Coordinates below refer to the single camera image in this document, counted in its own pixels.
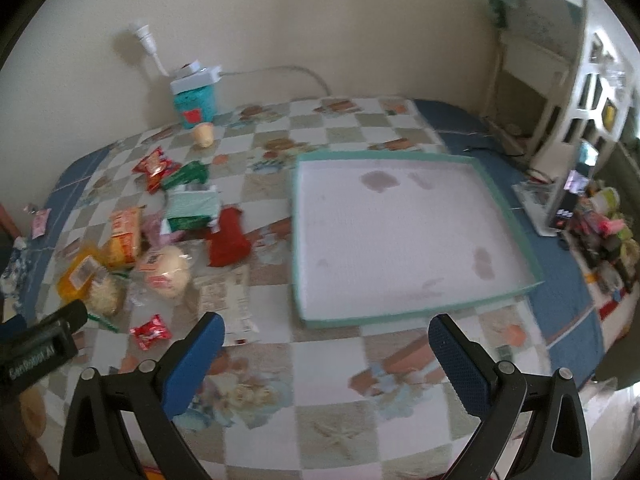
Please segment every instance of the white tray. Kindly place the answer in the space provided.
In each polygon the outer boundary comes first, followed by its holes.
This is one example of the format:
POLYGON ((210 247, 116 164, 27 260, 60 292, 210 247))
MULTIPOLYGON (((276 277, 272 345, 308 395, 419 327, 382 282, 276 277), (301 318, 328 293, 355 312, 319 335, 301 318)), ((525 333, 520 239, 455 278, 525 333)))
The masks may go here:
POLYGON ((474 158, 307 153, 294 202, 296 301, 311 326, 444 312, 541 281, 517 221, 474 158))

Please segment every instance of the beige wall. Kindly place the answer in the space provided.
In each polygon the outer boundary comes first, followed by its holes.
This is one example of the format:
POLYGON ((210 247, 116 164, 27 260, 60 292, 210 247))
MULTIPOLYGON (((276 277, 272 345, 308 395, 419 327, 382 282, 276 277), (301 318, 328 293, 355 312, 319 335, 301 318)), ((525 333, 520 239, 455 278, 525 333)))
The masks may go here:
MULTIPOLYGON (((226 70, 297 63, 337 94, 470 111, 496 38, 484 0, 47 0, 0 72, 0 202, 21 227, 22 206, 43 203, 73 160, 174 119, 166 82, 122 32, 135 18, 151 24, 168 69, 195 58, 226 70)), ((221 107, 317 93, 302 75, 218 87, 221 107)))

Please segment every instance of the white label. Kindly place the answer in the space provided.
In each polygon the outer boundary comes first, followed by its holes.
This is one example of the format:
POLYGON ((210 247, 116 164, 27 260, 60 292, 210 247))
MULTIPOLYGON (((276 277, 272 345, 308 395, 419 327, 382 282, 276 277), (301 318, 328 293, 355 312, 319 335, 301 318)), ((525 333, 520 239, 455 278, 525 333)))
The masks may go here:
POLYGON ((69 275, 69 281, 73 288, 80 290, 100 267, 101 265, 95 261, 93 256, 87 256, 69 275))

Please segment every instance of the teal container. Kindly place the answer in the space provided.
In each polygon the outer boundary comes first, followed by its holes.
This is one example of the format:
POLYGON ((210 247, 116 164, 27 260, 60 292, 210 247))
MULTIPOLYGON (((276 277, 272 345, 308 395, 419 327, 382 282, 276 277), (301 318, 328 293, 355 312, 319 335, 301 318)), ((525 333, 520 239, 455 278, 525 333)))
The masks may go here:
POLYGON ((206 85, 174 96, 174 106, 180 115, 182 126, 193 128, 199 123, 210 123, 216 115, 214 86, 206 85))

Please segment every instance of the yellow package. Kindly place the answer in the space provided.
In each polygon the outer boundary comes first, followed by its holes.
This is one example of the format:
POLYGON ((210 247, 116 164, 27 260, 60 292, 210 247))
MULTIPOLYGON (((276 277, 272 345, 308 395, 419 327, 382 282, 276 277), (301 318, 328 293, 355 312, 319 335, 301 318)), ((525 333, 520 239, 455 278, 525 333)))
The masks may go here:
POLYGON ((58 280, 58 295, 67 303, 84 300, 94 274, 105 264, 104 256, 94 244, 84 244, 66 272, 58 280))
POLYGON ((111 238, 104 247, 109 268, 132 266, 140 257, 140 209, 130 207, 111 215, 111 238))

